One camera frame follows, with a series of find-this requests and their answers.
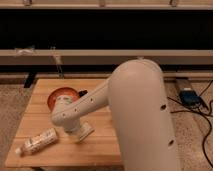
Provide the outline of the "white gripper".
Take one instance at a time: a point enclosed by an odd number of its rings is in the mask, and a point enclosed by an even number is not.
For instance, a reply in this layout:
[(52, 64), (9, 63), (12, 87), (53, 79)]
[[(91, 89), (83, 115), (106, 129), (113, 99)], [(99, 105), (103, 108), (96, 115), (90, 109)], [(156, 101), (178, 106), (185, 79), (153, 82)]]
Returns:
[(77, 130), (68, 132), (68, 135), (73, 139), (75, 143), (80, 143), (93, 132), (94, 128), (88, 122), (84, 122)]

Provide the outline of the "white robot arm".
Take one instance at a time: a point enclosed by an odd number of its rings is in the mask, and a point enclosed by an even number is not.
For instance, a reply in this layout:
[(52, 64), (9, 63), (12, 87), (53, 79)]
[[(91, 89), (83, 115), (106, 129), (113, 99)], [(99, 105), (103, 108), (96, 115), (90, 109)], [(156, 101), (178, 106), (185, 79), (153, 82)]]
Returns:
[(163, 74), (155, 62), (130, 60), (80, 99), (56, 104), (52, 122), (72, 132), (79, 119), (109, 107), (125, 171), (182, 171)]

